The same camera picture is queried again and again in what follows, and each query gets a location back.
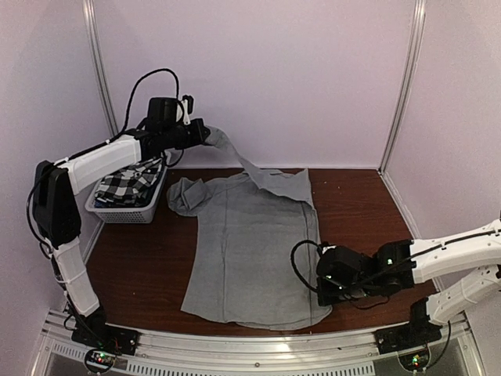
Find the white plastic basket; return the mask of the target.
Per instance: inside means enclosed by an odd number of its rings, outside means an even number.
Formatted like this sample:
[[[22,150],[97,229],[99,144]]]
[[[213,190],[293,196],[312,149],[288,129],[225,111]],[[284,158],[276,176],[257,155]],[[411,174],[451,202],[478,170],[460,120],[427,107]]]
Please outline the white plastic basket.
[[[152,201],[145,207],[142,208],[96,208],[94,206],[94,193],[98,186],[99,181],[92,188],[91,193],[85,202],[85,209],[87,212],[91,212],[97,215],[105,223],[150,223],[153,221],[154,213],[156,211],[157,202],[159,201],[160,192],[163,188],[165,178],[167,176],[168,167],[167,163],[170,160],[171,155],[167,152],[161,157],[164,160],[164,172],[160,178],[160,182],[157,184],[157,188],[154,191]]]

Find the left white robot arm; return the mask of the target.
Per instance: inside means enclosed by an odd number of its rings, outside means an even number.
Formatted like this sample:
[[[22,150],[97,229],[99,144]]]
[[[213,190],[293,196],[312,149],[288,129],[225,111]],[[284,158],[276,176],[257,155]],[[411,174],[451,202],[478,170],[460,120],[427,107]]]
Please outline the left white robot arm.
[[[81,257],[81,217],[75,197],[121,168],[158,157],[166,150],[203,145],[211,132],[202,119],[190,119],[193,106],[194,99],[188,95],[182,99],[152,98],[138,128],[73,157],[38,164],[28,214],[36,223],[56,280],[76,314],[89,317],[99,310],[100,302]]]

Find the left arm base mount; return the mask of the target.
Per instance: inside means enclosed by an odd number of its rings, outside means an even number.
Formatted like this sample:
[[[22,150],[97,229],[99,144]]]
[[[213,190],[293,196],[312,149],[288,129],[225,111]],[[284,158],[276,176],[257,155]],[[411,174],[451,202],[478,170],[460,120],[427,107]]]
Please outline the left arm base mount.
[[[98,338],[83,328],[76,328],[71,335],[73,342],[86,345],[84,365],[91,374],[110,371],[121,356],[134,356],[139,343],[139,332],[106,325],[105,334]]]

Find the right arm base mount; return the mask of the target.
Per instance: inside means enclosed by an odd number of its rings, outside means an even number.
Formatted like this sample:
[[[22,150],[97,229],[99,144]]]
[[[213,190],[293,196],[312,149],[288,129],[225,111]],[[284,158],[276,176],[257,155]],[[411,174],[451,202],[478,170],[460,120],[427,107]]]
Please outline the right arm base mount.
[[[442,332],[433,324],[417,327],[407,323],[377,330],[374,337],[379,354],[397,353],[400,366],[415,374],[431,365],[429,344],[440,340]]]

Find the grey long sleeve shirt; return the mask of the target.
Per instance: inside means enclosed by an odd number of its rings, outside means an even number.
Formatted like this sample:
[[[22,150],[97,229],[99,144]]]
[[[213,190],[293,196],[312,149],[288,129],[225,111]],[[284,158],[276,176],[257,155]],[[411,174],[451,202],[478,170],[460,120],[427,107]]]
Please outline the grey long sleeve shirt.
[[[218,323],[296,331],[331,313],[315,283],[319,221],[307,170],[286,173],[241,159],[242,172],[181,178],[168,207],[197,220],[196,253],[181,309]]]

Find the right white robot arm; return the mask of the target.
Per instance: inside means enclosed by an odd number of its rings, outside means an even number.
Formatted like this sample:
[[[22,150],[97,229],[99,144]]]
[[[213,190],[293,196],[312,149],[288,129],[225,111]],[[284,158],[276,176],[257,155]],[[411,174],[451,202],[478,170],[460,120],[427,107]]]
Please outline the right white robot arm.
[[[368,256],[325,245],[316,266],[321,306],[365,297],[390,297],[436,277],[469,270],[446,290],[414,303],[402,327],[407,345],[419,345],[457,313],[500,289],[500,221],[436,239],[397,240]]]

